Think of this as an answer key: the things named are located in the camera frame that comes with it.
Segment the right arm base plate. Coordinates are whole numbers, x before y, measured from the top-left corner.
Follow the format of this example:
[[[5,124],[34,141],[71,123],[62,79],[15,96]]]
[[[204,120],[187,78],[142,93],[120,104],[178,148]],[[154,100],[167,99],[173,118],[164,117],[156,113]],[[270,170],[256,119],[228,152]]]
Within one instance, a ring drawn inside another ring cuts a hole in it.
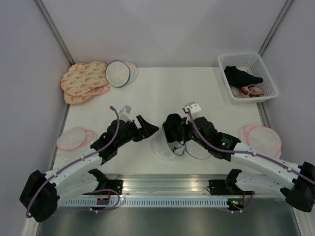
[[[236,184],[225,183],[224,179],[209,180],[208,189],[213,196],[250,196],[251,191],[241,190]]]

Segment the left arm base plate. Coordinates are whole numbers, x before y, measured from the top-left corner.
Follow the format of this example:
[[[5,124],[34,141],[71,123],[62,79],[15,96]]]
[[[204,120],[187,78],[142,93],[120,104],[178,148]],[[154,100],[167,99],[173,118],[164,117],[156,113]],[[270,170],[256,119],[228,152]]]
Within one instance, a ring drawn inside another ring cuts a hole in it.
[[[99,183],[95,190],[84,193],[84,195],[112,195],[114,190],[119,195],[122,194],[124,181],[121,179],[108,179],[106,182]]]

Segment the blue-zip mesh laundry bag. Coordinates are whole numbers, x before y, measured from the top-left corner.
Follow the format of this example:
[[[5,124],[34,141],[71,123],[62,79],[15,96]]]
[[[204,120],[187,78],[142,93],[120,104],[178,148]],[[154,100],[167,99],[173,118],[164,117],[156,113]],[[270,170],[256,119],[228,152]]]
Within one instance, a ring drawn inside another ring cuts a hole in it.
[[[152,139],[152,149],[159,158],[173,161],[185,156],[190,156],[197,160],[207,160],[213,157],[207,150],[194,141],[168,143],[165,131],[164,125],[162,125],[161,130]]]

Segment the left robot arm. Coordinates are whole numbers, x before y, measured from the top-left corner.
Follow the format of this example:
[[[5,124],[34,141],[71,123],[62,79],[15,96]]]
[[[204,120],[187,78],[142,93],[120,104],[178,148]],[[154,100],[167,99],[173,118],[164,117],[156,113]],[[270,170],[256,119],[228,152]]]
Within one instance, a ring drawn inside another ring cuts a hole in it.
[[[26,217],[43,222],[64,202],[82,194],[107,190],[107,177],[98,168],[117,155],[118,149],[133,141],[140,142],[157,133],[159,128],[145,121],[141,115],[135,121],[117,118],[107,130],[76,160],[42,173],[34,171],[20,195]]]

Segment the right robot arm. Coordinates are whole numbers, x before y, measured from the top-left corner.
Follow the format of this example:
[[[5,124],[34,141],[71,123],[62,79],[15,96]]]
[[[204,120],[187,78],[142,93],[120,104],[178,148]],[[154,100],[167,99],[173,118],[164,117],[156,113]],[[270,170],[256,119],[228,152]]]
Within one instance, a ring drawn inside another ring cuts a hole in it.
[[[204,117],[184,118],[187,140],[193,140],[220,160],[235,162],[270,177],[285,201],[303,212],[311,212],[315,203],[315,167],[304,162],[297,165],[281,162],[255,152],[238,138],[218,132]]]

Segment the black bra from bag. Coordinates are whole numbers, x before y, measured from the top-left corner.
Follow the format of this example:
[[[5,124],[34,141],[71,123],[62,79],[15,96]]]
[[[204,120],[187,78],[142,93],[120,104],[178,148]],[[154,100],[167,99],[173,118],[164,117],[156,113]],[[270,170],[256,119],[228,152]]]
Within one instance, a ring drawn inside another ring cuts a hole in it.
[[[171,152],[176,156],[183,156],[186,151],[186,143],[190,141],[187,118],[179,114],[170,114],[162,125],[162,130]]]

